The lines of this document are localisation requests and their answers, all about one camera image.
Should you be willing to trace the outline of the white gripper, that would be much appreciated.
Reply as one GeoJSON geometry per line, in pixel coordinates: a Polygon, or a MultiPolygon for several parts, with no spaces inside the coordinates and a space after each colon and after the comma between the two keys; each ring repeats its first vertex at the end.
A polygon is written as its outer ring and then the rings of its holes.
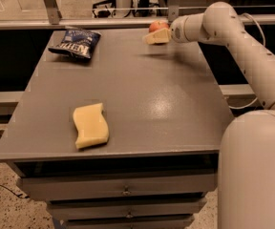
{"type": "Polygon", "coordinates": [[[189,40],[186,36],[187,19],[187,16],[180,16],[171,23],[170,30],[163,28],[150,32],[146,34],[142,40],[148,45],[154,45],[168,43],[172,37],[172,39],[177,43],[188,43],[189,40]]]}

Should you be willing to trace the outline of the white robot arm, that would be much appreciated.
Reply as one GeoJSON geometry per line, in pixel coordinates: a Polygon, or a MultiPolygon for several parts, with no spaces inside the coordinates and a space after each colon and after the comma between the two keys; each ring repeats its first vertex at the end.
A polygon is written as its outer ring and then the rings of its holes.
{"type": "Polygon", "coordinates": [[[143,37],[147,44],[201,42],[228,49],[260,111],[235,118],[222,136],[218,167],[218,229],[275,229],[275,55],[251,36],[224,2],[178,17],[143,37]]]}

